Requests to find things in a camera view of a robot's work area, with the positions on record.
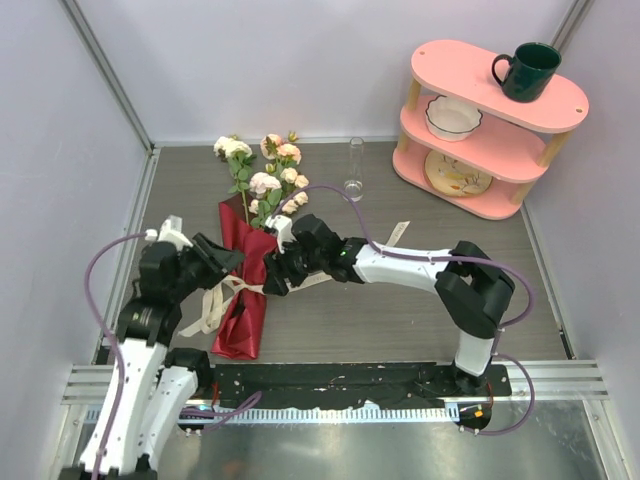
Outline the cream printed ribbon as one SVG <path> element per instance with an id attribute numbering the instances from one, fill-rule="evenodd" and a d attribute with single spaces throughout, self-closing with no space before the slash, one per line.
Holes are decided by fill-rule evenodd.
<path id="1" fill-rule="evenodd" d="M 409 227 L 410 223 L 410 221 L 398 222 L 392 230 L 385 246 L 396 246 L 398 241 L 404 235 L 406 229 Z M 288 283 L 286 283 L 285 285 L 289 287 L 290 292 L 296 292 L 299 290 L 310 288 L 314 285 L 328 282 L 331 279 L 332 278 L 330 277 L 330 275 L 326 273 L 316 273 L 304 280 L 298 287 L 291 288 Z M 231 302 L 236 294 L 246 290 L 249 292 L 258 293 L 259 295 L 262 295 L 264 297 L 265 293 L 263 292 L 263 287 L 264 285 L 262 284 L 248 284 L 244 280 L 234 275 L 226 277 L 213 289 L 206 290 L 204 292 L 201 302 L 200 318 L 194 321 L 191 325 L 181 329 L 178 332 L 178 335 L 181 337 L 192 337 L 199 333 L 205 335 L 211 334 L 220 327 L 221 322 L 227 311 L 229 310 Z M 231 292 L 231 296 L 229 296 L 228 298 L 225 297 L 225 289 L 230 290 Z"/>

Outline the dark red wrapping paper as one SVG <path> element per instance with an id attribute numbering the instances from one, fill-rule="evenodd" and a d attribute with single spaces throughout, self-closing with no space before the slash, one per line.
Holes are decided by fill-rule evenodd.
<path id="1" fill-rule="evenodd" d="M 276 240 L 245 219 L 244 204 L 236 194 L 218 204 L 223 246 L 244 254 L 243 263 L 234 271 L 238 278 L 234 293 L 225 312 L 212 346 L 212 352 L 232 360 L 255 360 L 260 351 L 266 316 L 266 296 L 256 288 L 266 280 L 263 258 L 272 252 Z"/>

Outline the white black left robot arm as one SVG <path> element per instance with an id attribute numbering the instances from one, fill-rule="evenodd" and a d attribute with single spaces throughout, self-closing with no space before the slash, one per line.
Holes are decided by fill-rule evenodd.
<path id="1" fill-rule="evenodd" d="M 162 450 L 185 402 L 213 385 L 206 352 L 171 349 L 181 304 L 220 284 L 244 259 L 201 233 L 149 233 L 134 295 L 108 338 L 115 366 L 93 435 L 62 479 L 155 479 Z"/>

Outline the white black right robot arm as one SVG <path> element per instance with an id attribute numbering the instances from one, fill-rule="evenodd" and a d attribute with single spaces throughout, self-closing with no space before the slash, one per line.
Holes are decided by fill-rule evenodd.
<path id="1" fill-rule="evenodd" d="M 265 230 L 277 240 L 263 258 L 265 294 L 285 296 L 316 273 L 341 283 L 385 283 L 434 294 L 460 331 L 451 371 L 455 392 L 472 395 L 485 387 L 496 333 L 515 285 L 474 243 L 461 241 L 438 251 L 388 247 L 340 238 L 312 214 L 297 221 L 271 217 Z"/>

